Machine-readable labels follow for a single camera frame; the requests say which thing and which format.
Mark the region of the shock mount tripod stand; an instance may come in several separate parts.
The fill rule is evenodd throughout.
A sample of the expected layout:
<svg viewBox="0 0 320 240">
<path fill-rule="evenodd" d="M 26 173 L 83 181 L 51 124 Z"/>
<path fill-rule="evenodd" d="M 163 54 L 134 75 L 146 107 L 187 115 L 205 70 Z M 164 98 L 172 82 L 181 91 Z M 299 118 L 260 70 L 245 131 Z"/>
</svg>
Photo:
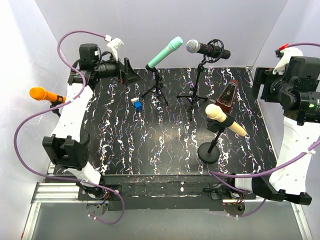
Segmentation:
<svg viewBox="0 0 320 240">
<path fill-rule="evenodd" d="M 217 62 L 218 60 L 220 60 L 220 59 L 213 59 L 211 57 L 206 57 L 203 55 L 202 61 L 197 66 L 196 81 L 193 84 L 193 86 L 190 88 L 190 90 L 192 91 L 192 94 L 191 95 L 177 95 L 176 96 L 176 98 L 178 100 L 182 99 L 182 98 L 186 98 L 188 100 L 189 105 L 190 105 L 190 117 L 189 117 L 190 121 L 193 120 L 194 105 L 200 100 L 204 100 L 205 102 L 208 100 L 207 97 L 201 97 L 198 95 L 199 80 L 200 80 L 201 73 L 204 71 L 204 65 L 207 63 L 213 64 L 213 63 Z"/>
</svg>

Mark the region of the cream microphone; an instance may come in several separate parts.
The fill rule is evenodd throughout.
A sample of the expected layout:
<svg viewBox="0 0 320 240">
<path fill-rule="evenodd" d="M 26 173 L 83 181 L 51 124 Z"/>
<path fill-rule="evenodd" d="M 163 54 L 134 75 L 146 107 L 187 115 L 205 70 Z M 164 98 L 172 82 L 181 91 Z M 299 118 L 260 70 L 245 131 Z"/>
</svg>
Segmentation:
<svg viewBox="0 0 320 240">
<path fill-rule="evenodd" d="M 229 128 L 239 136 L 244 137 L 247 135 L 246 130 L 242 126 L 240 126 L 232 117 L 223 112 L 223 110 L 218 105 L 209 104 L 205 108 L 205 113 L 209 119 L 218 121 L 224 127 Z"/>
</svg>

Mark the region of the black silver-grille microphone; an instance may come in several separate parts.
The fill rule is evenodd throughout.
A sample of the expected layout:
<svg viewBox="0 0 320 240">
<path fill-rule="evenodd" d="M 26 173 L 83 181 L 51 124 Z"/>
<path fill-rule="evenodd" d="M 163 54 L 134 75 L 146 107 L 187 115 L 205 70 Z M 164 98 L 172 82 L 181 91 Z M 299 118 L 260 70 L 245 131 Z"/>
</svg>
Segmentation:
<svg viewBox="0 0 320 240">
<path fill-rule="evenodd" d="M 191 53 L 199 53 L 205 57 L 212 59 L 228 60 L 231 52 L 224 48 L 224 43 L 219 39 L 213 39 L 209 43 L 200 43 L 195 39 L 191 39 L 186 43 L 186 50 Z"/>
</svg>

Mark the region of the round base microphone stand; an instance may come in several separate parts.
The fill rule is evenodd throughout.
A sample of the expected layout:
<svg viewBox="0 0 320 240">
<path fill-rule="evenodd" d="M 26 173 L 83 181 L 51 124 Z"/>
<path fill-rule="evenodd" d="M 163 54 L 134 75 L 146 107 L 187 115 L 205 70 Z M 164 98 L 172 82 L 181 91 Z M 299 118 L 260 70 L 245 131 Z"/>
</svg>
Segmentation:
<svg viewBox="0 0 320 240">
<path fill-rule="evenodd" d="M 197 150 L 199 159 L 208 165 L 216 163 L 221 155 L 220 149 L 217 146 L 220 135 L 225 131 L 226 128 L 230 127 L 235 119 L 229 114 L 226 115 L 224 122 L 207 118 L 207 130 L 212 133 L 216 133 L 215 138 L 211 142 L 202 143 Z"/>
</svg>

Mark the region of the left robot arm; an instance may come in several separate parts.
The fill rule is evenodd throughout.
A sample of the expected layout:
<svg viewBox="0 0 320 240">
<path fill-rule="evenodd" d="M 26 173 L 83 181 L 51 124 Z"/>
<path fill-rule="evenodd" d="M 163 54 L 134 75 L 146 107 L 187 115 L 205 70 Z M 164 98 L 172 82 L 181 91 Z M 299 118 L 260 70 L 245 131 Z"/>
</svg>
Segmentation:
<svg viewBox="0 0 320 240">
<path fill-rule="evenodd" d="M 89 162 L 90 134 L 82 123 L 88 102 L 101 79 L 117 78 L 124 85 L 141 80 L 128 58 L 120 62 L 118 48 L 122 44 L 109 42 L 103 53 L 97 44 L 80 45 L 79 59 L 72 65 L 68 78 L 66 100 L 71 103 L 63 107 L 51 136 L 42 140 L 51 162 L 72 173 L 80 181 L 77 185 L 95 200 L 103 199 L 107 191 L 100 183 L 101 174 Z"/>
</svg>

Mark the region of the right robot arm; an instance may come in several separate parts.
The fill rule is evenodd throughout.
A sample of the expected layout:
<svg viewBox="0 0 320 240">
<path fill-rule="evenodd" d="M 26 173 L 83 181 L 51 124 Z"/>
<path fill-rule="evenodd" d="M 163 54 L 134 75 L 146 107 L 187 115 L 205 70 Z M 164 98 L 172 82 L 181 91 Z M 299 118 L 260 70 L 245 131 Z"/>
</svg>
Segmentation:
<svg viewBox="0 0 320 240">
<path fill-rule="evenodd" d="M 279 103 L 284 110 L 283 139 L 276 167 L 271 174 L 236 179 L 226 186 L 227 195 L 237 199 L 245 191 L 271 201 L 288 201 L 310 205 L 306 192 L 306 176 L 320 136 L 320 93 L 317 91 L 320 60 L 317 57 L 292 56 L 282 73 L 274 68 L 258 67 L 255 71 L 252 95 Z"/>
</svg>

